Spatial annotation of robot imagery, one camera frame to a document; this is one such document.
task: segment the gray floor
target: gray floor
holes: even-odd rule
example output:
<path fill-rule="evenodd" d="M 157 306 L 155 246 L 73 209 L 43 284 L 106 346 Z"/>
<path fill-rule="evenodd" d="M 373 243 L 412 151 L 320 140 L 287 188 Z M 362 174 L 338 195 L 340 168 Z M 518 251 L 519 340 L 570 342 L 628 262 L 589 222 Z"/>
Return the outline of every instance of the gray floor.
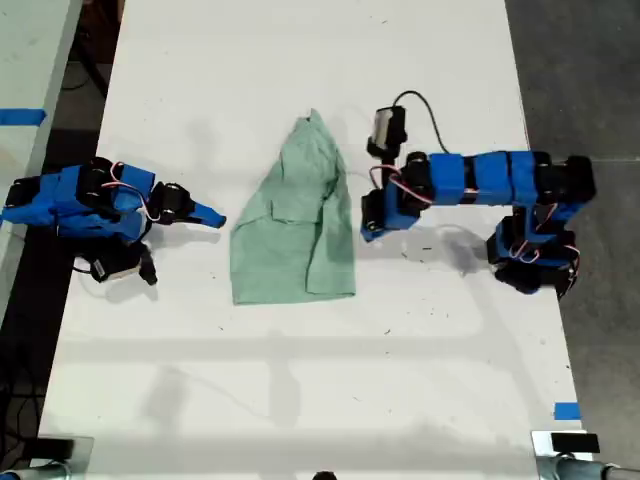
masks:
<path fill-rule="evenodd" d="M 507 5 L 532 147 L 597 162 L 598 197 L 572 225 L 580 280 L 561 310 L 586 428 L 603 460 L 640 466 L 640 0 Z M 90 84 L 63 92 L 55 127 L 97 129 L 103 104 Z"/>

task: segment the folded cloth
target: folded cloth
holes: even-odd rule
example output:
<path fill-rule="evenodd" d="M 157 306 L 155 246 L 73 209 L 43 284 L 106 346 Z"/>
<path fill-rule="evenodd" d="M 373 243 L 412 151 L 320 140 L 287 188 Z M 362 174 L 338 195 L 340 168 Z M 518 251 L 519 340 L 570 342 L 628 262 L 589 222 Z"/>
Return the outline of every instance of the folded cloth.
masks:
<path fill-rule="evenodd" d="M 320 114 L 299 118 L 231 233 L 235 304 L 355 295 L 344 161 Z"/>

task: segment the white table surface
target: white table surface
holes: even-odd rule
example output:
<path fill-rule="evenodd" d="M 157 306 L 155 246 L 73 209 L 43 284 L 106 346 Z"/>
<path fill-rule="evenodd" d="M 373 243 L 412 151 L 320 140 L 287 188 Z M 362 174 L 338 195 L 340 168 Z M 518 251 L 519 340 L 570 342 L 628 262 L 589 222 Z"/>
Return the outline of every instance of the white table surface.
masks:
<path fill-rule="evenodd" d="M 453 151 L 527 147 L 502 0 L 127 2 L 98 153 L 229 221 L 156 227 L 155 288 L 74 275 L 40 433 L 94 437 L 92 479 L 536 478 L 530 431 L 580 423 L 553 419 L 575 401 L 555 293 L 477 257 L 508 209 L 354 232 L 352 299 L 231 303 L 231 228 L 296 117 L 334 133 L 355 230 L 373 114 L 407 88 Z M 405 105 L 410 146 L 435 151 Z"/>
<path fill-rule="evenodd" d="M 39 175 L 82 0 L 0 0 L 0 108 L 43 108 L 40 127 L 0 126 L 0 201 L 16 178 Z M 0 324 L 26 227 L 0 228 Z"/>

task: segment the blue tape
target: blue tape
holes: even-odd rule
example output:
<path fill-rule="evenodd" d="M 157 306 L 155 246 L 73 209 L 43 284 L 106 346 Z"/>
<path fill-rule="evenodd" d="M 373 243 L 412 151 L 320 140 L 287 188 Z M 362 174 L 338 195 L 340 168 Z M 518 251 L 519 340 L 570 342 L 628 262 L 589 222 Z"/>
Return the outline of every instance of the blue tape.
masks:
<path fill-rule="evenodd" d="M 576 402 L 556 402 L 553 417 L 556 420 L 580 420 L 580 406 Z"/>
<path fill-rule="evenodd" d="M 46 116 L 41 108 L 0 108 L 0 125 L 39 127 Z"/>

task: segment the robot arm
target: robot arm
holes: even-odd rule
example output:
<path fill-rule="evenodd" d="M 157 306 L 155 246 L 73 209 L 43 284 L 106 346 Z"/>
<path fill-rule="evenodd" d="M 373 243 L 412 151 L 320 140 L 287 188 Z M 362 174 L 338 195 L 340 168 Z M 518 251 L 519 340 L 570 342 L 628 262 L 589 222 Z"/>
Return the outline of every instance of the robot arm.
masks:
<path fill-rule="evenodd" d="M 511 205 L 513 214 L 486 242 L 496 278 L 524 293 L 554 285 L 562 296 L 575 282 L 579 262 L 575 236 L 565 225 L 596 193 L 590 160 L 573 156 L 553 164 L 548 154 L 531 151 L 413 152 L 398 168 L 404 123 L 401 106 L 376 112 L 367 151 L 381 160 L 372 170 L 382 170 L 382 185 L 362 198 L 365 241 L 411 228 L 432 206 Z"/>
<path fill-rule="evenodd" d="M 226 221 L 180 185 L 154 182 L 152 172 L 96 157 L 59 173 L 16 180 L 2 218 L 55 228 L 100 282 L 137 269 L 153 284 L 155 268 L 141 241 L 153 223 L 221 228 Z"/>

